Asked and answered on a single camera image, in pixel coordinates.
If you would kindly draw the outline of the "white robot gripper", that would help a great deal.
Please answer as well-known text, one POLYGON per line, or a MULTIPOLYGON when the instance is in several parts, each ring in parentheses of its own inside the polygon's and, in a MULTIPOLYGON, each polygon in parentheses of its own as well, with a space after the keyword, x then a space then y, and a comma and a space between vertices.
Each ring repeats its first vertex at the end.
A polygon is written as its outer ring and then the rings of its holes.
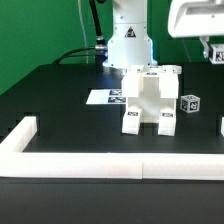
POLYGON ((207 59, 208 36, 224 35, 224 0, 172 0, 168 32, 174 38, 200 37, 203 56, 207 59))

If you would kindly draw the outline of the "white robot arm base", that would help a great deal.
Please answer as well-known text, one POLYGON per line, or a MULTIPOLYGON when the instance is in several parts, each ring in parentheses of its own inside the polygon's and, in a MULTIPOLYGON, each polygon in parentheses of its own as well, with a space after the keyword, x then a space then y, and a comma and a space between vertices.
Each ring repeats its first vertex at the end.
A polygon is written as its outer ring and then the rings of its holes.
POLYGON ((156 65, 153 41, 147 33, 148 0, 113 0, 113 34, 104 66, 126 69, 156 65))

